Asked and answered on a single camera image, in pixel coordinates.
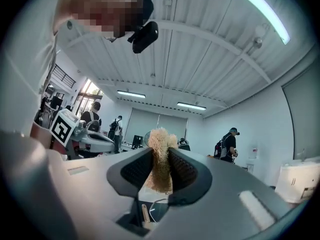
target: black backpack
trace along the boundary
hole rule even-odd
[[[114,120],[114,122],[111,124],[110,131],[116,131],[117,127],[119,126],[118,122],[119,121],[117,121],[117,119]]]
[[[92,131],[92,132],[100,132],[100,123],[98,120],[95,120],[94,118],[94,113],[92,111],[89,111],[90,113],[90,119],[91,121],[86,125],[86,128],[89,130],[89,131]]]

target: fluorescent light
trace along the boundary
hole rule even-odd
[[[207,108],[204,106],[196,106],[196,105],[191,105],[191,104],[187,104],[187,103],[182,103],[182,102],[178,102],[177,104],[178,106],[181,107],[186,107],[186,108],[190,108],[190,109],[195,109],[195,110],[206,110]]]
[[[133,97],[137,97],[137,98],[143,98],[143,99],[146,98],[146,95],[144,95],[144,94],[133,93],[133,92],[123,91],[123,90],[118,90],[117,93],[122,94],[122,95],[133,96]]]
[[[286,45],[290,41],[290,36],[282,24],[277,14],[272,10],[270,5],[265,0],[248,0],[268,19],[275,31],[280,36],[282,42]]]

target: cable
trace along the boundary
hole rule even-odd
[[[157,200],[157,201],[154,201],[154,202],[151,204],[151,206],[150,206],[149,215],[150,215],[151,219],[153,219],[153,221],[154,221],[155,223],[158,223],[158,222],[156,222],[156,220],[154,219],[154,217],[151,215],[151,211],[153,211],[153,207],[154,207],[154,204],[155,204],[155,203],[161,202],[161,201],[164,201],[164,200],[168,200],[168,198],[163,198],[163,199],[159,199],[159,200]]]

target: glass window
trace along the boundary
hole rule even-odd
[[[57,92],[56,95],[59,99],[63,99],[65,94],[64,93],[60,93],[60,92]]]
[[[97,95],[99,92],[99,88],[93,83],[91,82],[88,90],[86,91],[87,94],[94,94]]]
[[[87,101],[88,101],[87,98],[83,98],[83,100],[79,106],[78,113],[76,114],[77,117],[79,117],[79,118],[81,117]]]
[[[88,86],[90,85],[90,83],[91,83],[91,80],[88,79],[88,80],[85,82],[85,85],[84,85],[84,87],[83,87],[82,90],[81,90],[81,93],[86,92],[86,90],[87,90]]]
[[[86,106],[85,106],[84,111],[89,111],[89,110],[91,109],[92,103],[94,103],[94,102],[95,102],[94,99],[89,99],[88,103],[87,103]]]

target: white container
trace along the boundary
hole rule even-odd
[[[281,166],[275,192],[286,202],[299,204],[313,194],[320,177],[320,161],[292,160]]]

